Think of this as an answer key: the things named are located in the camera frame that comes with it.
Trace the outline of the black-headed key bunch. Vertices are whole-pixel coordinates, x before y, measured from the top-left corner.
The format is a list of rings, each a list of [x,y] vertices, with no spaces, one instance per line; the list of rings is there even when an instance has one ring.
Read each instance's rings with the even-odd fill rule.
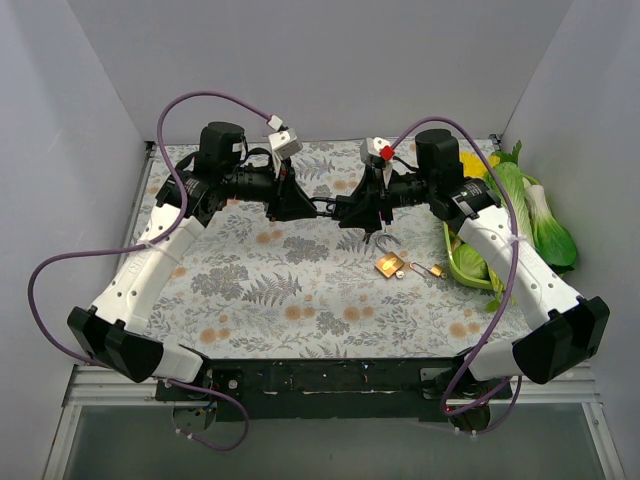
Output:
[[[363,244],[366,250],[371,250],[375,247],[375,242],[372,239],[372,237],[373,237],[373,233],[371,231],[367,231],[367,230],[364,231]]]

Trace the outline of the black padlock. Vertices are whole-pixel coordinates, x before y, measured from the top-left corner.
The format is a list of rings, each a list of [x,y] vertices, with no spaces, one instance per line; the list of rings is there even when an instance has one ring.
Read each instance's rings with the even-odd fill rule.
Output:
[[[310,201],[316,208],[318,217],[331,218],[334,221],[342,220],[349,210],[349,201],[345,196],[312,197]]]

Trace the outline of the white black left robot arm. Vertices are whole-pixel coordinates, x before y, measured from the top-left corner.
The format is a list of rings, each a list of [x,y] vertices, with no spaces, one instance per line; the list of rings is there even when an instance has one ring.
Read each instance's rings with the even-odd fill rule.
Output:
[[[128,255],[109,286],[87,309],[76,307],[68,325],[94,361],[134,382],[150,377],[178,380],[193,400],[213,386],[201,354],[148,338],[144,331],[159,295],[184,253],[205,231],[228,200],[264,204],[271,220],[314,218],[315,206],[295,180],[291,156],[302,145],[295,132],[282,129],[268,137],[265,166],[243,162],[242,127],[211,122],[201,132],[196,152],[176,165],[156,196],[139,250]]]

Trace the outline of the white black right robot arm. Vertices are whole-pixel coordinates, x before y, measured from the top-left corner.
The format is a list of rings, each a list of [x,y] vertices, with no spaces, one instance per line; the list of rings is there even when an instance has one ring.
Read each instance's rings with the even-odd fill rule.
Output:
[[[332,217],[342,228],[372,234],[393,219],[396,208],[426,204],[473,247],[511,289],[530,333],[515,341],[485,342],[458,357],[454,389],[475,397],[489,380],[524,376],[545,384],[598,351],[610,311],[599,298],[584,298],[565,283],[521,236],[512,232],[514,210],[487,183],[467,177],[459,144],[446,129],[415,138],[417,169],[393,169],[394,149],[385,139],[364,140],[364,175],[348,196],[340,196]]]

